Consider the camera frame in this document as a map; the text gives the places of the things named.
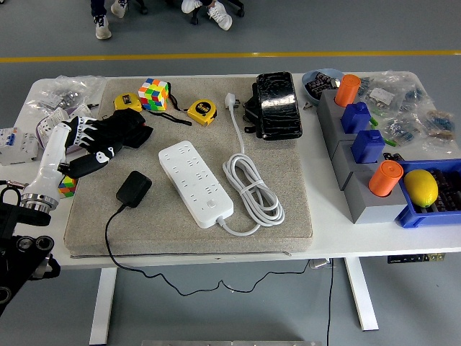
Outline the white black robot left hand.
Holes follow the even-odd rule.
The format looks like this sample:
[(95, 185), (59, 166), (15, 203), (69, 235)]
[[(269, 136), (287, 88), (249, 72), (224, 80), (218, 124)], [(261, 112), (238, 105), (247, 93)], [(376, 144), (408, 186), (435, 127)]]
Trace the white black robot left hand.
[[(105, 138), (102, 130), (97, 128), (100, 124), (96, 119), (76, 116), (54, 127), (37, 177), (22, 193), (23, 203), (42, 197), (59, 200), (58, 186), (64, 176), (84, 177), (104, 167), (115, 156), (122, 144)], [(88, 154), (68, 163), (66, 152), (71, 146), (85, 148)]]

